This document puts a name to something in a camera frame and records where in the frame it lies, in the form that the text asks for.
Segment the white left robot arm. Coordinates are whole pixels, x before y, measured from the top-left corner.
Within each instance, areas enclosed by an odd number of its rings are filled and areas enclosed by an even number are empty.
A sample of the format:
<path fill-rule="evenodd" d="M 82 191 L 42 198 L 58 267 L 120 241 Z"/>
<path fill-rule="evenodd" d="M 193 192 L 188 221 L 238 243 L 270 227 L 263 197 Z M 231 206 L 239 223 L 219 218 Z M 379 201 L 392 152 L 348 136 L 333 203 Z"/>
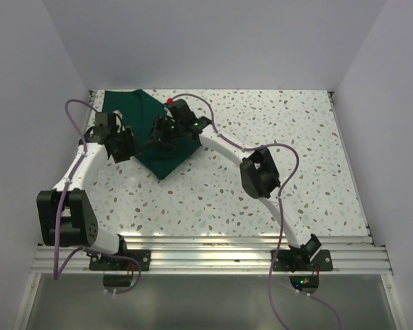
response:
<path fill-rule="evenodd" d="M 125 268 L 129 262 L 125 243 L 120 235 L 99 228 L 89 190 L 109 160 L 125 162 L 137 153 L 139 146 L 119 111 L 96 113 L 94 126 L 82 133 L 66 174 L 36 198 L 44 244 L 89 249 L 105 254 L 105 262 L 114 270 Z"/>

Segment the dark green surgical cloth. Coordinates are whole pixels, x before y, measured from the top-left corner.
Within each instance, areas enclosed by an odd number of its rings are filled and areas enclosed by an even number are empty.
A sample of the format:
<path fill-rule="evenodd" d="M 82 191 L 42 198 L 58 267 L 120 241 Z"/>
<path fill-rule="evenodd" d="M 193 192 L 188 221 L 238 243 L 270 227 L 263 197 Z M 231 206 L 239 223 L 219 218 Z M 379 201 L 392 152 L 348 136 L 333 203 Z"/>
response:
<path fill-rule="evenodd" d="M 200 147 L 200 143 L 187 137 L 179 137 L 170 150 L 156 150 L 146 145 L 146 140 L 158 116 L 165 116 L 163 103 L 143 90 L 128 92 L 105 91 L 103 112 L 119 111 L 123 124 L 132 130 L 141 154 L 135 158 L 158 179 L 164 179 Z"/>

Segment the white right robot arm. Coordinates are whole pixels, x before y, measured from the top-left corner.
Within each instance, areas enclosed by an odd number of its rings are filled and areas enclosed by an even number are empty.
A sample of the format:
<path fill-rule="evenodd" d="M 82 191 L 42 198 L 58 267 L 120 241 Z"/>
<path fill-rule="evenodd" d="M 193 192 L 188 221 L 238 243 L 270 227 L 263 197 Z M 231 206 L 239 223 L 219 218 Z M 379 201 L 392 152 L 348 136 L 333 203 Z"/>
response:
<path fill-rule="evenodd" d="M 281 143 L 248 147 L 234 142 L 220 133 L 213 114 L 210 118 L 198 118 L 185 100 L 169 99 L 165 103 L 165 109 L 165 115 L 155 117 L 146 145 L 158 150 L 169 150 L 176 147 L 180 138 L 187 138 L 213 149 L 239 166 L 244 191 L 249 197 L 262 202 L 278 222 L 281 234 L 288 241 L 295 266 L 301 270 L 310 269 L 317 262 L 321 243 L 307 228 L 299 230 L 294 226 L 281 199 L 285 185 L 297 172 L 297 151 Z M 280 181 L 279 171 L 269 151 L 274 146 L 284 147 L 295 156 L 295 167 L 284 181 Z"/>

